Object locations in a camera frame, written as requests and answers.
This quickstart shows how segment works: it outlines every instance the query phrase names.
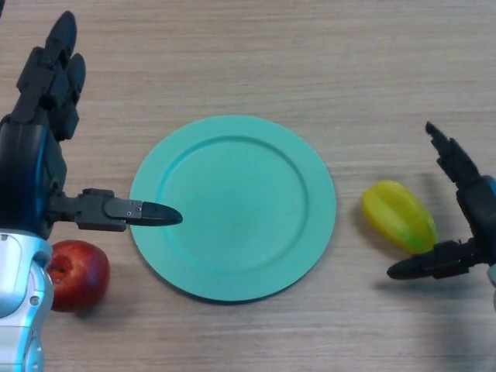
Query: black robotic finger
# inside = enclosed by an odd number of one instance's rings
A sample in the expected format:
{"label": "black robotic finger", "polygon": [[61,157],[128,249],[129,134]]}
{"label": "black robotic finger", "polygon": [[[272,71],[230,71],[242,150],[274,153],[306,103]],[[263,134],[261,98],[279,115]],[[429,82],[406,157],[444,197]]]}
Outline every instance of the black robotic finger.
{"label": "black robotic finger", "polygon": [[86,63],[84,58],[76,53],[67,67],[67,80],[69,89],[62,106],[49,112],[50,127],[52,128],[57,142],[70,140],[79,123],[79,115],[76,105],[81,97],[86,78]]}

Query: apple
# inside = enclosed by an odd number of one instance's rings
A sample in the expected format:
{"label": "apple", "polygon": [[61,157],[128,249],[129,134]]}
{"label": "apple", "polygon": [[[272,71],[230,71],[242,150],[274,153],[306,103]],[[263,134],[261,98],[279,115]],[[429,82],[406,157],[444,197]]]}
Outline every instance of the apple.
{"label": "apple", "polygon": [[87,312],[104,298],[109,287],[107,255],[82,240],[55,243],[46,270],[53,282],[55,312]]}

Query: wooden table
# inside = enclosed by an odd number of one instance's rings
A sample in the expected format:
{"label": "wooden table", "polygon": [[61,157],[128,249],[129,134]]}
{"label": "wooden table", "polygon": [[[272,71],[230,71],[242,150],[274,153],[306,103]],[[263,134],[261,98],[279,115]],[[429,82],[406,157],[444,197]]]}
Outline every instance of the wooden table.
{"label": "wooden table", "polygon": [[64,143],[67,193],[127,197],[140,162],[181,126],[251,114],[307,139],[329,165],[339,216],[329,250],[266,301],[203,305],[160,283],[129,232],[60,224],[51,241],[105,249],[112,284],[91,318],[52,313],[47,371],[305,372],[496,369],[486,267],[397,283],[404,255],[363,221],[362,191],[390,178],[429,207],[440,239],[470,236],[424,132],[432,120],[496,174],[496,2],[490,0],[11,0],[0,22],[0,108],[35,45],[70,9],[88,77]]}

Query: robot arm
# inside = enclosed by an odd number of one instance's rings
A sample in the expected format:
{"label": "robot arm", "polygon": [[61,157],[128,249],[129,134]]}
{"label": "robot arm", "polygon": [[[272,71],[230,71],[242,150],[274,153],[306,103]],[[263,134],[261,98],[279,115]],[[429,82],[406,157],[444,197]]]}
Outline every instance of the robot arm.
{"label": "robot arm", "polygon": [[171,207],[117,198],[110,190],[65,195],[60,142],[78,125],[86,76],[84,58],[72,55],[76,36],[75,17],[65,12],[45,47],[29,55],[19,99],[0,122],[0,372],[43,371],[40,333],[53,302],[47,240],[55,222],[113,232],[182,222]]}

